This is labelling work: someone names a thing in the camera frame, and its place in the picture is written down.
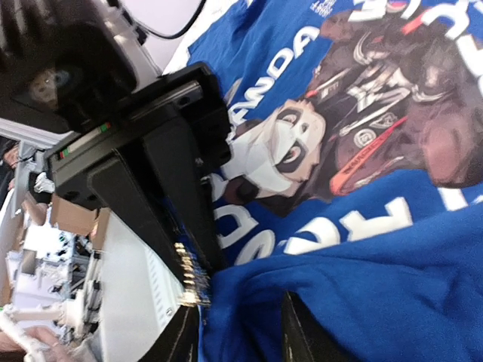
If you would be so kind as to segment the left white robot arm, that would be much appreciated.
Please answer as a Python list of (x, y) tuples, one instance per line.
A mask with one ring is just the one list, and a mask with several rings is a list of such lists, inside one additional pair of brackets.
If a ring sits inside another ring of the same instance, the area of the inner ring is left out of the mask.
[(203, 63), (159, 75), (117, 1), (96, 3), (136, 85), (94, 90), (85, 121), (49, 153), (57, 194), (90, 210), (107, 207), (176, 277), (185, 243), (204, 276), (226, 267), (211, 206), (210, 175), (228, 161), (229, 119), (215, 75)]

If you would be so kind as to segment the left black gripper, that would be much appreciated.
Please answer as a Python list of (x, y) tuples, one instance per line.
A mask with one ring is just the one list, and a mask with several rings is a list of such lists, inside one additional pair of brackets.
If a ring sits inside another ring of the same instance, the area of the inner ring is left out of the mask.
[(198, 262), (206, 271), (218, 272), (226, 268), (226, 260), (195, 160), (199, 156), (208, 173), (225, 164), (231, 156), (229, 132), (217, 77), (198, 62), (120, 100), (110, 115), (56, 144), (45, 160), (57, 196), (89, 210), (101, 207), (102, 201), (182, 282), (173, 235), (124, 160), (106, 159), (114, 149), (144, 136), (149, 163)]

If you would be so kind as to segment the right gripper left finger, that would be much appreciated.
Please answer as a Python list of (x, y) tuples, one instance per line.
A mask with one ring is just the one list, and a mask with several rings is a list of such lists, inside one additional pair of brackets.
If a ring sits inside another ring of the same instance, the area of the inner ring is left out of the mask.
[(197, 307), (180, 306), (143, 362), (197, 362), (199, 324)]

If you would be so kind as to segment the blue printed t-shirt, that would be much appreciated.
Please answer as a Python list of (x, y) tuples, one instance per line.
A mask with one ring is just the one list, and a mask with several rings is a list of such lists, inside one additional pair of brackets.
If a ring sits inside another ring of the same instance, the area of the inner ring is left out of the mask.
[(205, 361), (294, 360), (298, 298), (354, 361), (482, 359), (482, 3), (211, 1), (229, 267)]

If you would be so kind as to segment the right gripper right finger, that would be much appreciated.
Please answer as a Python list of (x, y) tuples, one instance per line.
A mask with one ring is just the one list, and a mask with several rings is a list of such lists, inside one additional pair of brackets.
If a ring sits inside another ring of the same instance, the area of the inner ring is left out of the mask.
[(337, 344), (296, 293), (285, 293), (281, 319), (283, 361), (340, 360)]

